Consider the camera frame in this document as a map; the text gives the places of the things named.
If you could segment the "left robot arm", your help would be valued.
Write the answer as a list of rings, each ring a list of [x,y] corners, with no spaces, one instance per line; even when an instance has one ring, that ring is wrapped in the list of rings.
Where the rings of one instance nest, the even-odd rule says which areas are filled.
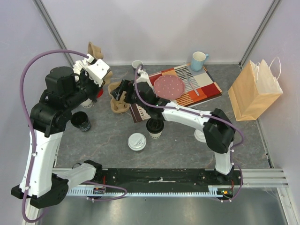
[[[94,69],[87,66],[76,74],[70,67],[56,67],[45,77],[46,89],[39,102],[32,108],[32,122],[35,138],[30,147],[36,148],[28,193],[25,193],[26,179],[11,189],[11,195],[30,199],[38,209],[57,205],[65,198],[68,190],[90,181],[99,184],[103,179],[102,165],[86,160],[78,168],[67,172],[53,173],[57,153],[66,124],[72,118],[72,110],[87,99],[96,100],[104,85],[109,68]]]

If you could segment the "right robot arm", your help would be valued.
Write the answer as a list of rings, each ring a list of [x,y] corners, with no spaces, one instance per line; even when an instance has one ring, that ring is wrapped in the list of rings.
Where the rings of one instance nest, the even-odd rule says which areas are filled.
[[[233,146],[235,131],[222,110],[199,111],[178,105],[157,97],[147,82],[122,80],[110,94],[115,100],[120,100],[124,95],[126,103],[139,105],[152,119],[177,122],[201,131],[204,142],[215,154],[216,182],[223,185],[231,180],[234,165],[230,148]]]

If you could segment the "black lid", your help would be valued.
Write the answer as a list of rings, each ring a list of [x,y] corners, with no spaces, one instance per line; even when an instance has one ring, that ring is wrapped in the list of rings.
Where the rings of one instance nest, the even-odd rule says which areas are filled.
[[[146,122],[146,128],[149,133],[158,134],[163,131],[164,122],[162,120],[156,120],[156,119],[150,118]]]

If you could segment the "brown paper bag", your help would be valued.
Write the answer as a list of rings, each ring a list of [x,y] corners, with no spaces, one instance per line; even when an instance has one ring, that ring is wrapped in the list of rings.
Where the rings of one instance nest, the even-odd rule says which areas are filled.
[[[265,60],[248,61],[228,90],[237,121],[258,119],[283,94],[278,83],[280,76],[279,57],[269,65]]]

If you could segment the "cardboard cup carrier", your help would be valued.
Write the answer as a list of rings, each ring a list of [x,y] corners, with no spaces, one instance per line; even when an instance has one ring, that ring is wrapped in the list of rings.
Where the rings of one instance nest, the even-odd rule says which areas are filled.
[[[87,52],[97,60],[104,58],[102,49],[99,46],[92,44],[91,42],[88,43]],[[116,114],[124,113],[129,109],[130,106],[128,103],[124,101],[125,95],[122,95],[120,100],[115,100],[114,97],[112,96],[111,91],[113,90],[113,88],[117,88],[120,85],[120,82],[111,82],[112,76],[113,76],[113,72],[109,71],[104,79],[105,86],[107,86],[108,89],[108,95],[111,97],[110,100],[111,110]]]

